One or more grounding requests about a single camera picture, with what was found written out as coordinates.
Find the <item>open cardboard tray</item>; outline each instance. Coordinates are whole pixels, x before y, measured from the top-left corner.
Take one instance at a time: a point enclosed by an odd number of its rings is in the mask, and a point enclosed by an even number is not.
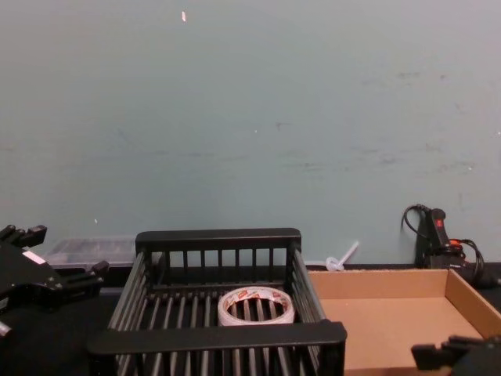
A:
[[[501,334],[501,315],[452,270],[310,272],[330,320],[348,332],[344,374],[420,373],[413,345],[440,345],[451,335]]]

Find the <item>roll of tape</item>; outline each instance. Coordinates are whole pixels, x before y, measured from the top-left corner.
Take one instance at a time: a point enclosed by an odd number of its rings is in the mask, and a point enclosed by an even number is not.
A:
[[[241,320],[228,312],[231,305],[248,299],[268,299],[279,303],[283,307],[283,314],[275,319],[265,321],[246,321]],[[230,291],[219,299],[218,303],[218,319],[219,325],[223,327],[231,327],[235,325],[263,325],[263,324],[292,324],[294,322],[294,306],[290,296],[281,290],[270,287],[242,287]]]

